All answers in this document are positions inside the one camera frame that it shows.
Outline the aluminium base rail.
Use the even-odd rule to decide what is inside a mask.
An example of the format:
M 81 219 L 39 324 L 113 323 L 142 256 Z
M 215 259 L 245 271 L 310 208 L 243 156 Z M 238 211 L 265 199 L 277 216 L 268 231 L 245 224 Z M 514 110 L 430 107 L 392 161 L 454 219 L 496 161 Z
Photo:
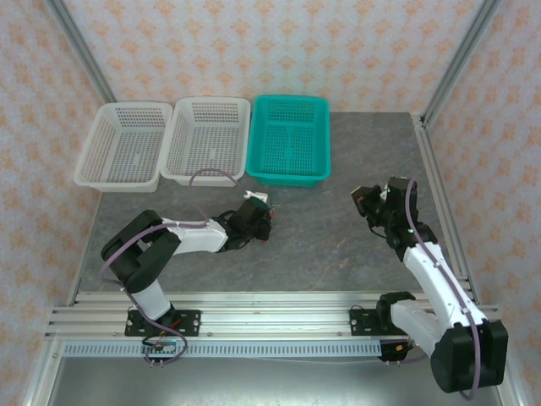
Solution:
M 199 339 L 301 340 L 351 336 L 349 310 L 373 308 L 378 292 L 171 293 L 181 310 L 200 310 Z M 49 339 L 122 339 L 130 304 L 121 293 L 78 294 L 53 310 Z

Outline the white perforated plastic basket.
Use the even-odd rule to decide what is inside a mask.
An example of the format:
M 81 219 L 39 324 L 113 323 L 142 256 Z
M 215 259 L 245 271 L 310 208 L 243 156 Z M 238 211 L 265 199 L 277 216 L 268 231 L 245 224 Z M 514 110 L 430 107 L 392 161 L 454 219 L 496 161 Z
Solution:
M 177 101 L 158 162 L 182 186 L 232 187 L 245 171 L 251 105 L 225 96 Z
M 100 192 L 152 193 L 172 106 L 153 101 L 101 106 L 74 172 L 78 186 Z

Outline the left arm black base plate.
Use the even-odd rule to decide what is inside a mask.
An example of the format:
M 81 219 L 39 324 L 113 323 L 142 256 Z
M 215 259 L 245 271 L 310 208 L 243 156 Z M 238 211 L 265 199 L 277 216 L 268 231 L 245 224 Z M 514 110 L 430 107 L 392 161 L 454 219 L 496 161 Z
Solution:
M 169 310 L 165 315 L 156 320 L 161 326 L 182 333 L 185 337 L 198 337 L 201 324 L 200 310 Z M 129 310 L 124 329 L 127 337 L 156 337 L 163 331 L 149 323 L 137 310 Z

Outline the aluminium frame post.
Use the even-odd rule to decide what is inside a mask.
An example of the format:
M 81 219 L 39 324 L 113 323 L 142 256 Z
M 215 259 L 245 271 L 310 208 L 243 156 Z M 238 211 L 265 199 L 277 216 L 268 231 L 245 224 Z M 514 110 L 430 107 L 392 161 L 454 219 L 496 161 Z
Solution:
M 483 0 L 481 6 L 473 18 L 472 23 L 465 36 L 462 38 L 456 52 L 454 53 L 443 77 L 437 85 L 434 94 L 420 121 L 425 129 L 430 129 L 437 120 L 441 108 L 451 94 L 455 83 L 458 81 L 462 71 L 472 56 L 476 46 L 481 41 L 484 32 L 488 29 L 495 12 L 498 10 L 502 0 Z
M 96 61 L 90 46 L 82 35 L 64 0 L 44 0 L 56 19 L 68 43 L 82 64 L 91 84 L 104 103 L 116 102 L 117 98 Z

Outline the aluminium side rail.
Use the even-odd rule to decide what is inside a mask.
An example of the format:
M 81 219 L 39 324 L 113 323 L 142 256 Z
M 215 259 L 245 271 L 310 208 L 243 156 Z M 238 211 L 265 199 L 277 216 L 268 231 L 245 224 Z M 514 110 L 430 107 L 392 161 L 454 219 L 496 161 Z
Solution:
M 425 171 L 429 180 L 436 211 L 440 219 L 445 243 L 451 258 L 451 269 L 461 279 L 468 282 L 469 291 L 476 304 L 479 304 L 476 282 L 472 278 L 466 251 L 464 250 L 455 219 L 451 210 L 451 204 L 445 191 L 434 147 L 429 138 L 429 132 L 425 128 L 422 118 L 411 114 L 413 129 L 424 161 Z

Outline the teal perforated plastic basket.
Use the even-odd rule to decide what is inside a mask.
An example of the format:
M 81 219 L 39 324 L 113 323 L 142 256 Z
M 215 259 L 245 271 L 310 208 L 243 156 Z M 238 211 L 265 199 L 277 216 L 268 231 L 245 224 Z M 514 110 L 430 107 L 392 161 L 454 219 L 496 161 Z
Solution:
M 331 175 L 331 112 L 312 96 L 254 100 L 246 172 L 261 184 L 311 188 Z

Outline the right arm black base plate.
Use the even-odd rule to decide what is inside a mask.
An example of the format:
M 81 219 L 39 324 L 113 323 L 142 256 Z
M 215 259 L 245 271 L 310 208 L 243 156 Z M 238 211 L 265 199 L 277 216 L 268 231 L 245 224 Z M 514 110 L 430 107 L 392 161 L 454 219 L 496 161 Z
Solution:
M 379 336 L 382 333 L 376 309 L 354 305 L 349 310 L 349 325 L 354 337 Z

